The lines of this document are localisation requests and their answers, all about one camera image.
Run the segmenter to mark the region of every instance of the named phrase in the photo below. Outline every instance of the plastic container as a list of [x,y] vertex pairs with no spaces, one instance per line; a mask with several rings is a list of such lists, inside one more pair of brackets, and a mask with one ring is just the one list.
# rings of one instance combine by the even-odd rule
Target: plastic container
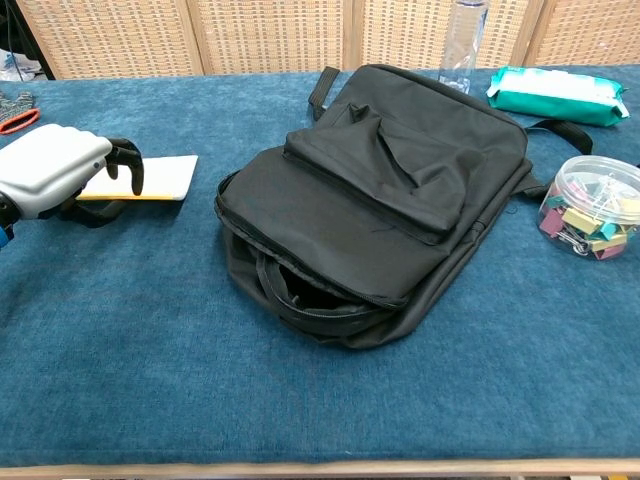
[[576,255],[618,257],[640,230],[640,168],[596,155],[567,160],[540,206],[538,227]]
[[438,80],[469,93],[489,1],[453,0]]

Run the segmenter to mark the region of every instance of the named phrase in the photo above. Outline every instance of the jar lid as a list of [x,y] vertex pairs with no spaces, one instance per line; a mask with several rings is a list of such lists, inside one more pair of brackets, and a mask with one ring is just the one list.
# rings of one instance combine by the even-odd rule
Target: jar lid
[[556,175],[565,201],[595,220],[640,224],[640,168],[613,158],[581,155]]

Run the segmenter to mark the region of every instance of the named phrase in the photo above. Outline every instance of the glove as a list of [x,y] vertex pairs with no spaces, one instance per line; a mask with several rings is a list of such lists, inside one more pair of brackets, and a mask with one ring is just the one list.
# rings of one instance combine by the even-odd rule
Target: glove
[[33,104],[33,95],[29,92],[22,92],[15,102],[0,93],[0,134],[17,132],[40,118],[40,110]]

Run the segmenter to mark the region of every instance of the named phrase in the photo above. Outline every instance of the blue carpet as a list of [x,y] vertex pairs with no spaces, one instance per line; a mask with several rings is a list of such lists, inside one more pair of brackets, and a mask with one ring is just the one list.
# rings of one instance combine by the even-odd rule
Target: blue carpet
[[[574,71],[629,88],[629,120],[586,130],[640,163],[640,66]],[[0,465],[640,456],[637,246],[569,255],[514,199],[415,333],[364,352],[292,333],[235,287],[215,188],[311,125],[316,79],[0,83],[34,93],[38,125],[199,155],[182,205],[131,205],[98,230],[17,224],[0,254]],[[531,136],[543,180],[575,154]]]

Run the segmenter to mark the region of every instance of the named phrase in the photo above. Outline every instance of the water bottle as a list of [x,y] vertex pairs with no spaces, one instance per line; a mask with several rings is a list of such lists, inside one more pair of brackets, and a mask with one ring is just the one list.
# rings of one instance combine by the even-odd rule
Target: water bottle
[[482,42],[489,0],[453,0],[438,80],[469,93]]

